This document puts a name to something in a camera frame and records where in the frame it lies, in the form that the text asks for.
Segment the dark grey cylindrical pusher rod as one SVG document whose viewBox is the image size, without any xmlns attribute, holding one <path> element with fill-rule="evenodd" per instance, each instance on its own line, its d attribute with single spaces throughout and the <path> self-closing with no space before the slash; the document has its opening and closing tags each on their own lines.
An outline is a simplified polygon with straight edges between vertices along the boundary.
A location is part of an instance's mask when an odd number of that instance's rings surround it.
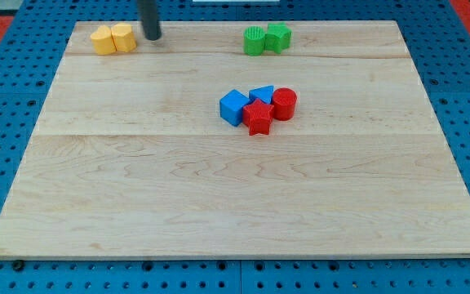
<svg viewBox="0 0 470 294">
<path fill-rule="evenodd" d="M 157 1 L 137 0 L 137 7 L 144 37 L 149 41 L 157 41 L 162 36 Z"/>
</svg>

